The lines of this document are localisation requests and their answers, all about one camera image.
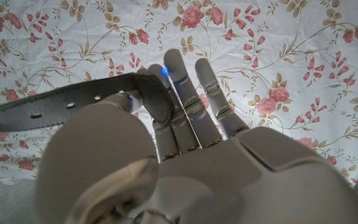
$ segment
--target fingertip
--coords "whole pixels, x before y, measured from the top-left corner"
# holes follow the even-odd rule
[[[195,64],[195,69],[201,86],[206,87],[216,82],[215,73],[207,59],[198,59]]]
[[[170,49],[164,55],[164,64],[169,69],[172,81],[177,82],[187,75],[187,70],[178,49]]]
[[[161,65],[153,64],[147,69],[147,72],[151,75],[155,75],[162,82],[165,88],[169,88],[171,86],[167,77],[167,72]]]
[[[136,72],[136,74],[144,74],[144,75],[147,75],[148,73],[147,73],[147,69],[146,68],[140,68],[137,72]]]

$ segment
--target white robotic arm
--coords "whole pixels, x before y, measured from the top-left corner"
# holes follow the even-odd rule
[[[207,60],[196,62],[196,72],[226,141],[179,51],[169,50],[164,62],[173,86],[161,66],[147,70],[175,105],[168,126],[153,123],[158,155],[131,115],[134,93],[82,108],[43,156],[41,223],[358,223],[358,197],[338,172],[274,130],[249,129],[230,110]]]

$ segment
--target white fabric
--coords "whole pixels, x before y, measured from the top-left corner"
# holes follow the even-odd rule
[[[170,48],[209,110],[200,57],[250,127],[300,140],[355,184],[358,1],[0,0],[0,104],[162,64]],[[0,181],[36,178],[56,130],[0,133]]]

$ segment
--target robot finger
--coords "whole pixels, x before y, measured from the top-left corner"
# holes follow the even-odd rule
[[[208,97],[212,112],[226,137],[230,138],[239,131],[249,129],[245,122],[230,109],[208,60],[205,58],[197,60],[195,68],[200,84]]]
[[[201,147],[209,147],[222,141],[219,131],[188,76],[179,50],[168,50],[164,55],[164,63]]]
[[[155,75],[167,89],[173,105],[175,106],[175,114],[170,126],[175,136],[179,151],[184,154],[186,152],[199,148],[197,138],[193,132],[186,114],[181,107],[175,90],[171,87],[171,83],[167,77],[166,71],[160,65],[154,64],[147,70],[149,74]]]
[[[163,126],[158,121],[153,120],[153,129],[160,161],[162,162],[167,159],[179,156],[180,151],[176,139],[173,135],[171,126]]]

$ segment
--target belt strap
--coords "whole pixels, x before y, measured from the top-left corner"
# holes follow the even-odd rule
[[[86,105],[119,93],[139,91],[150,115],[168,125],[174,106],[168,91],[154,75],[128,73],[57,88],[0,105],[0,132],[25,131],[64,123],[74,112]]]

